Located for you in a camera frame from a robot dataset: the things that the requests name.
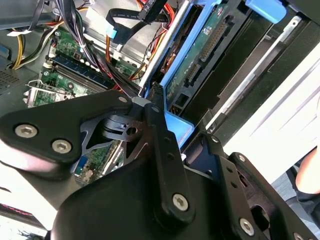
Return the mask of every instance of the metal bracket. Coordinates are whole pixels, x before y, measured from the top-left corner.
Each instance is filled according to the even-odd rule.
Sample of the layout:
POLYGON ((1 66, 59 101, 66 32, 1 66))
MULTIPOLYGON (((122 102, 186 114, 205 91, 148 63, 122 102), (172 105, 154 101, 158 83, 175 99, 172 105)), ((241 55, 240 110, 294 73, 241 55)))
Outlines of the metal bracket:
POLYGON ((254 195, 247 195, 250 207, 259 205, 269 216, 272 239, 296 240, 297 234, 301 239, 317 239, 243 154, 234 152, 228 159, 254 189, 254 195))

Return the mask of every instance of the hex bolt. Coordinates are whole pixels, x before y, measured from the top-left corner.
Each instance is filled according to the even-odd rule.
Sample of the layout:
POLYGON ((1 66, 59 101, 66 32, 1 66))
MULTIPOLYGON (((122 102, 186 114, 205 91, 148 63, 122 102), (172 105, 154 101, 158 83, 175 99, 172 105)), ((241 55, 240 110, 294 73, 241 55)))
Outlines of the hex bolt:
POLYGON ((212 136, 211 139, 212 139, 212 141, 214 141, 215 143, 219 143, 219 140, 218 140, 215 136, 212 136))
POLYGON ((293 233, 293 236, 294 236, 294 239, 295 239, 295 240, 304 240, 303 237, 300 236, 300 234, 298 234, 298 233, 296 233, 296 232, 293 233))
POLYGON ((38 130, 29 124, 21 124, 17 126, 14 130, 15 134, 17 134, 21 138, 30 139, 38 134, 38 130))
POLYGON ((160 111, 159 111, 159 108, 157 108, 156 106, 151 107, 151 109, 152 109, 153 111, 157 112, 157 113, 160 112, 160 111))
POLYGON ((176 193, 175 195, 173 195, 172 201, 173 201, 173 205, 175 205, 176 208, 179 209, 180 211, 185 212, 189 208, 189 203, 187 199, 179 193, 176 193))
POLYGON ((251 225, 251 223, 245 219, 245 218, 241 218, 240 219, 240 226, 242 228, 242 230, 249 236, 253 236, 255 235, 255 229, 254 227, 251 225))
POLYGON ((63 139, 58 139, 52 143, 52 149, 57 153, 67 154, 71 151, 72 146, 70 142, 63 139))
POLYGON ((123 96, 120 96, 118 99, 123 103, 127 103, 128 102, 128 100, 125 99, 123 96))
POLYGON ((245 162, 246 161, 246 158, 242 155, 239 155, 239 159, 242 161, 242 162, 245 162))

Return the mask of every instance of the blue plastic tab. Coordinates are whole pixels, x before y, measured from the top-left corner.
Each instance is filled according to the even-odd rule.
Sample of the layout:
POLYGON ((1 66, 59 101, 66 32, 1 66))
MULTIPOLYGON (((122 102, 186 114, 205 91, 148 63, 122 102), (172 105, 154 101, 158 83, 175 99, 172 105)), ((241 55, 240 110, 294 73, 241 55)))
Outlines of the blue plastic tab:
POLYGON ((178 142, 179 148, 181 148, 194 132, 194 125, 168 111, 164 111, 164 117, 168 130, 175 134, 176 141, 178 142))
POLYGON ((279 0, 246 0, 245 5, 273 24, 280 22, 287 14, 279 0))
POLYGON ((106 21, 105 32, 109 38, 114 39, 118 31, 114 30, 114 26, 112 26, 108 21, 106 21))
POLYGON ((180 148, 186 142, 186 140, 190 137, 190 135, 194 132, 195 127, 192 123, 186 120, 183 120, 182 118, 167 111, 166 86, 169 84, 173 75, 176 73, 177 69, 179 68, 180 64, 184 60, 192 44, 194 44, 198 34, 202 30, 208 17, 212 13, 212 9, 214 8, 215 5, 221 4, 221 2, 222 0, 195 0, 194 2, 195 4, 202 4, 204 5, 204 7, 197 21, 195 22, 191 32, 189 33, 187 39, 182 45, 179 53, 175 57, 171 67, 168 69, 162 81, 160 82, 164 90, 164 94, 163 94, 164 109, 165 109, 164 116, 165 116, 166 125, 168 130, 175 134, 176 140, 180 148))

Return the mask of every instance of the red wire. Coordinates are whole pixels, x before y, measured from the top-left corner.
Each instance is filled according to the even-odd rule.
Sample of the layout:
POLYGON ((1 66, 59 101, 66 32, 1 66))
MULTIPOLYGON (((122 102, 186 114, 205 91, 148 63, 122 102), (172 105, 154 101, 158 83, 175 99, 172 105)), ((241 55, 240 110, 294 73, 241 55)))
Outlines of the red wire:
POLYGON ((6 207, 7 209, 13 210, 13 211, 15 211, 15 212, 17 212, 17 213, 19 213, 19 214, 27 215, 27 216, 33 216, 31 213, 28 213, 28 212, 26 212, 26 211, 20 211, 20 210, 18 210, 18 209, 16 209, 16 208, 13 208, 13 207, 8 206, 8 205, 4 205, 4 204, 2 204, 2 205, 3 205, 4 207, 6 207))

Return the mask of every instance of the black bracket arm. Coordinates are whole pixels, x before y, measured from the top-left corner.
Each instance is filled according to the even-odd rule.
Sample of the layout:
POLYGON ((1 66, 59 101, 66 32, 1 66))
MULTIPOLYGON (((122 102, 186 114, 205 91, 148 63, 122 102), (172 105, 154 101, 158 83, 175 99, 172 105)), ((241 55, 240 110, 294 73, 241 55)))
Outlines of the black bracket arm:
POLYGON ((124 94, 107 91, 9 113, 0 119, 0 160, 44 178, 66 178, 81 155, 111 144, 98 131, 101 123, 132 108, 124 94))

